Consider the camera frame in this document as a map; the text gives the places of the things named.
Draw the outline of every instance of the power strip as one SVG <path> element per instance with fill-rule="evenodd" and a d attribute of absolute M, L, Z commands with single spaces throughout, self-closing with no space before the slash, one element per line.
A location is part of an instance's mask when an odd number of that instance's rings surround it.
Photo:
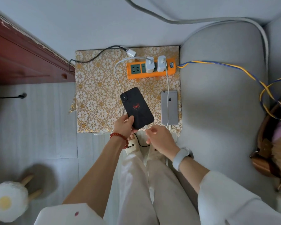
<path fill-rule="evenodd" d="M 136 78 L 147 78 L 154 76 L 165 76 L 166 72 L 157 71 L 157 60 L 154 60 L 154 71 L 152 73 L 146 72 L 146 62 L 131 62 L 127 64 L 127 78 L 129 80 Z M 173 75 L 176 73 L 176 62 L 174 58 L 167 59 L 167 70 L 168 75 Z"/>

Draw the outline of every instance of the plug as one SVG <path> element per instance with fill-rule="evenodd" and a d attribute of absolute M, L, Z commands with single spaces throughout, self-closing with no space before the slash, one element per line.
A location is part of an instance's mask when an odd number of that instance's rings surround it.
<path fill-rule="evenodd" d="M 136 52 L 134 50 L 132 50 L 132 49 L 127 50 L 127 54 L 131 58 L 136 56 Z"/>
<path fill-rule="evenodd" d="M 157 71 L 163 72 L 167 66 L 167 62 L 165 61 L 166 57 L 164 55 L 159 56 L 157 59 Z"/>
<path fill-rule="evenodd" d="M 147 73 L 153 73 L 154 68 L 155 68 L 154 58 L 153 57 L 147 57 L 147 59 L 146 59 L 146 72 Z"/>

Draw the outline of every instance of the person's right hand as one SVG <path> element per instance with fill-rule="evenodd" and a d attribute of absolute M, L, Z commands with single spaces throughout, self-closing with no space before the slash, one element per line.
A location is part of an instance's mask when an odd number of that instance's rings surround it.
<path fill-rule="evenodd" d="M 165 126 L 154 125 L 146 130 L 146 135 L 148 136 L 147 143 L 152 144 L 161 154 L 172 161 L 180 151 L 172 134 Z"/>

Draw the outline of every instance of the white fitness band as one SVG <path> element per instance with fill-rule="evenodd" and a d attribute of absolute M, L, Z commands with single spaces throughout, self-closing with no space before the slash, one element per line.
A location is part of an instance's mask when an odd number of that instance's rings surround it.
<path fill-rule="evenodd" d="M 184 148 L 181 148 L 180 151 L 177 153 L 175 158 L 173 159 L 173 167 L 176 171 L 179 171 L 179 166 L 182 160 L 189 155 L 189 152 L 185 150 Z"/>

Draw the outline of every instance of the gold floral mat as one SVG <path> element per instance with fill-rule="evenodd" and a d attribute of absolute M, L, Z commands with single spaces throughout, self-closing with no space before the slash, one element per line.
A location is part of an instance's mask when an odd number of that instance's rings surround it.
<path fill-rule="evenodd" d="M 167 58 L 175 58 L 179 64 L 179 47 L 144 47 L 134 48 L 139 57 L 165 55 Z M 76 51 L 76 60 L 87 61 L 96 56 L 101 50 Z M 106 50 L 91 63 L 76 63 L 76 98 L 74 99 L 70 112 L 77 110 L 77 132 L 98 133 L 111 132 L 114 122 L 121 116 L 123 109 L 120 100 L 120 87 L 113 73 L 114 65 L 119 61 L 128 58 L 127 53 L 121 49 Z M 161 124 L 161 91 L 167 90 L 166 76 L 127 79 L 126 64 L 134 62 L 128 60 L 116 67 L 116 74 L 119 77 L 123 91 L 138 87 L 145 101 L 147 102 L 153 116 L 154 122 L 150 125 Z M 174 132 L 180 135 L 182 129 L 181 109 L 181 87 L 180 69 L 177 68 L 174 75 L 169 76 L 170 90 L 178 91 L 178 112 L 179 123 L 172 126 Z"/>

